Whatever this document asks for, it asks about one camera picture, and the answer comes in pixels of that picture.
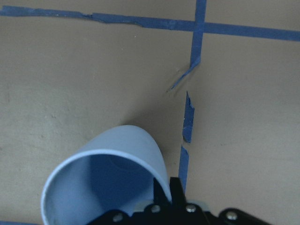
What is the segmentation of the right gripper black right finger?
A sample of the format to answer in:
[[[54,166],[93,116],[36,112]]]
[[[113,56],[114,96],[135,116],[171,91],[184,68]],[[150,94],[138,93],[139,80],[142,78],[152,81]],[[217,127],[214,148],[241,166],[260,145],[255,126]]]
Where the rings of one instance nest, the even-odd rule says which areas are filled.
[[[186,204],[187,201],[180,178],[170,178],[170,191],[172,197],[172,204]]]

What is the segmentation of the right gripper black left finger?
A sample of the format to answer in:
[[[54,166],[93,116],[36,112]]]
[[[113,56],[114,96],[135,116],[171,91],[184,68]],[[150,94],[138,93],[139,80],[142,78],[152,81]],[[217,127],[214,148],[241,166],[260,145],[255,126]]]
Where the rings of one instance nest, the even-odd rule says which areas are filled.
[[[163,188],[157,179],[153,179],[153,202],[156,205],[171,205],[171,201],[168,200]]]

